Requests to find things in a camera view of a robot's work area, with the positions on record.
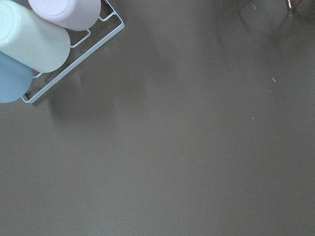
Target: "gray countertop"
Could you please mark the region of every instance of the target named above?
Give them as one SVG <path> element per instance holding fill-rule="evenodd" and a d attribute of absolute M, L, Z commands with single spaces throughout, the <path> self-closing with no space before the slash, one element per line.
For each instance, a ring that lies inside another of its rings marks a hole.
<path fill-rule="evenodd" d="M 315 235 L 312 1 L 111 3 L 123 31 L 0 104 L 0 235 Z"/>

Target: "white wire rack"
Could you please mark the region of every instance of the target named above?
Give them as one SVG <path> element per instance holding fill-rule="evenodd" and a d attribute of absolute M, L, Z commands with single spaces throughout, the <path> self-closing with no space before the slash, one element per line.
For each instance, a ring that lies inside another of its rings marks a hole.
<path fill-rule="evenodd" d="M 35 95 L 32 97 L 27 96 L 24 94 L 21 98 L 26 103 L 34 103 L 37 99 L 39 99 L 43 94 L 45 94 L 51 87 L 53 87 L 57 82 L 59 82 L 64 76 L 66 76 L 71 70 L 73 70 L 76 66 L 78 66 L 81 62 L 83 62 L 88 56 L 90 56 L 93 52 L 95 52 L 98 48 L 100 48 L 104 43 L 106 43 L 109 39 L 114 37 L 118 32 L 120 32 L 124 27 L 125 24 L 123 23 L 121 17 L 117 14 L 115 9 L 112 7 L 112 5 L 109 3 L 108 0 L 104 0 L 106 4 L 109 5 L 109 7 L 112 9 L 112 12 L 105 18 L 101 18 L 99 16 L 99 20 L 102 22 L 108 21 L 111 17 L 117 16 L 120 24 L 115 27 L 112 31 L 110 31 L 107 35 L 105 35 L 100 41 L 98 41 L 96 44 L 94 44 L 91 48 L 89 48 L 83 55 L 81 55 L 78 59 L 76 59 L 74 62 L 72 62 L 67 68 L 65 68 L 61 73 L 59 73 L 53 80 L 51 80 L 47 85 L 45 85 L 42 89 L 40 89 Z M 91 35 L 91 31 L 89 29 L 86 30 L 87 35 L 84 36 L 80 41 L 75 43 L 74 45 L 71 45 L 71 48 L 75 48 L 78 45 L 80 45 L 82 42 L 84 42 L 88 37 Z M 36 76 L 33 76 L 33 79 L 39 78 L 43 73 L 38 73 Z"/>

